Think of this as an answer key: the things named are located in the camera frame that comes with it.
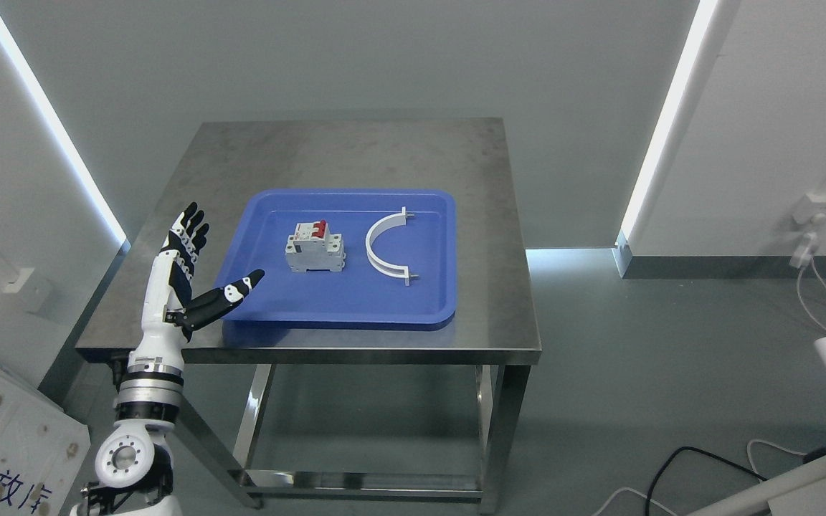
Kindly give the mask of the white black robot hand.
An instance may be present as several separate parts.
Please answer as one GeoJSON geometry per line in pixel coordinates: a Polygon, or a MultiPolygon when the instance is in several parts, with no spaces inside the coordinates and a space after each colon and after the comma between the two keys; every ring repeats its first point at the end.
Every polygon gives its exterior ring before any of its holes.
{"type": "Polygon", "coordinates": [[[184,369],[181,347],[193,334],[235,310],[265,277],[256,269],[246,277],[194,296],[192,280],[209,223],[197,203],[190,203],[168,229],[151,265],[142,307],[142,338],[130,353],[132,372],[176,373],[184,369]]]}

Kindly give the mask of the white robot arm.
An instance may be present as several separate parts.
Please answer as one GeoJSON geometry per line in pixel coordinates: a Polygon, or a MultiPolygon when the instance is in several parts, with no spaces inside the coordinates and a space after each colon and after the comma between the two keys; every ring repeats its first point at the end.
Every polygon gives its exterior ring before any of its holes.
{"type": "Polygon", "coordinates": [[[80,490],[72,515],[181,515],[174,496],[174,458],[167,435],[180,412],[181,369],[161,363],[129,365],[128,357],[110,362],[117,388],[114,430],[95,455],[95,482],[80,490]],[[122,512],[132,495],[144,507],[122,512]]]}

